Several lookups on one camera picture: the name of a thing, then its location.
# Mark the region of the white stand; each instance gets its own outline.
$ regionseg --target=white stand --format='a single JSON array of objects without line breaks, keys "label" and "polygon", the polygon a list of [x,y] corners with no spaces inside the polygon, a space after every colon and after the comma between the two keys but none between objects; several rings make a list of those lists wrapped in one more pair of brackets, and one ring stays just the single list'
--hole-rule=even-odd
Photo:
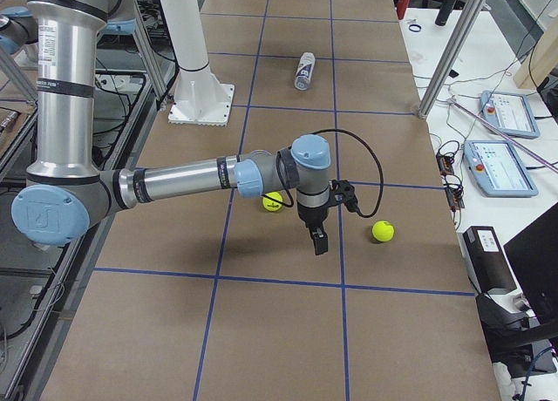
[{"label": "white stand", "polygon": [[160,0],[180,65],[168,120],[177,124],[225,126],[233,85],[222,85],[209,67],[197,0]]}]

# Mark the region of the can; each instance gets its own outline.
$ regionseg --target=can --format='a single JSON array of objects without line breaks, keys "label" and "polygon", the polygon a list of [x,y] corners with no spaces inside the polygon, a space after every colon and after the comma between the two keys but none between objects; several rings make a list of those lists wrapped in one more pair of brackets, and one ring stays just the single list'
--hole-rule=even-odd
[{"label": "can", "polygon": [[298,62],[295,75],[295,87],[298,90],[308,90],[312,80],[312,72],[316,64],[316,57],[311,52],[305,52]]}]

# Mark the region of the blue cable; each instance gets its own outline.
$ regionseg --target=blue cable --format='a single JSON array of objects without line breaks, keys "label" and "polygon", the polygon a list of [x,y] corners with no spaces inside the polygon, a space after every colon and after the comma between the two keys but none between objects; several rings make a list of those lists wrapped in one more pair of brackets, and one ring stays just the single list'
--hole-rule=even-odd
[{"label": "blue cable", "polygon": [[534,365],[537,363],[537,360],[544,355],[547,351],[551,351],[553,349],[552,346],[547,347],[544,350],[541,350],[537,356],[533,358],[531,364],[529,365],[529,369],[527,369],[527,375],[525,375],[525,381],[523,381],[523,392],[520,396],[520,401],[525,401],[525,393],[527,392],[527,384],[529,382],[529,378],[531,377],[531,373],[533,373]]}]

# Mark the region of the black device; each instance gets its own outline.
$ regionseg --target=black device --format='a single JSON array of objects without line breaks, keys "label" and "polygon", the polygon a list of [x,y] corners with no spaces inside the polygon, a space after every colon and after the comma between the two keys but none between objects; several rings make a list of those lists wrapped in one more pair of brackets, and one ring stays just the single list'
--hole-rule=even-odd
[{"label": "black device", "polygon": [[507,259],[540,327],[536,338],[558,348],[558,203],[504,245]]},{"label": "black device", "polygon": [[474,270],[471,281],[480,293],[503,295],[517,289],[494,228],[470,227],[463,242]]},{"label": "black device", "polygon": [[450,13],[452,13],[453,8],[455,7],[455,3],[457,0],[444,0],[442,1],[442,5],[439,7],[438,15],[436,16],[436,20],[434,23],[438,26],[444,26],[447,23],[447,18],[450,17]]}]

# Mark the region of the blue joint cap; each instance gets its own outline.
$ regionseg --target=blue joint cap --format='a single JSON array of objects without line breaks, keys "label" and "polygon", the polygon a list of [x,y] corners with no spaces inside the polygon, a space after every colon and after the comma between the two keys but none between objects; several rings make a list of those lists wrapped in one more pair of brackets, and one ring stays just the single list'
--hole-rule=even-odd
[{"label": "blue joint cap", "polygon": [[263,194],[263,180],[253,160],[235,164],[236,187],[243,198],[255,198]]},{"label": "blue joint cap", "polygon": [[8,52],[10,55],[15,54],[19,51],[19,45],[17,45],[14,41],[9,39],[8,37],[0,36],[0,48],[4,51]]},{"label": "blue joint cap", "polygon": [[11,204],[11,218],[27,238],[52,246],[62,246],[89,228],[84,204],[56,186],[26,187]]},{"label": "blue joint cap", "polygon": [[132,35],[136,30],[136,19],[109,21],[101,31],[103,35]]},{"label": "blue joint cap", "polygon": [[324,170],[331,165],[330,144],[319,135],[307,134],[295,139],[290,153],[296,163],[313,170]]},{"label": "blue joint cap", "polygon": [[6,17],[32,17],[30,10],[23,6],[8,7],[4,10],[0,10],[0,15]]}]

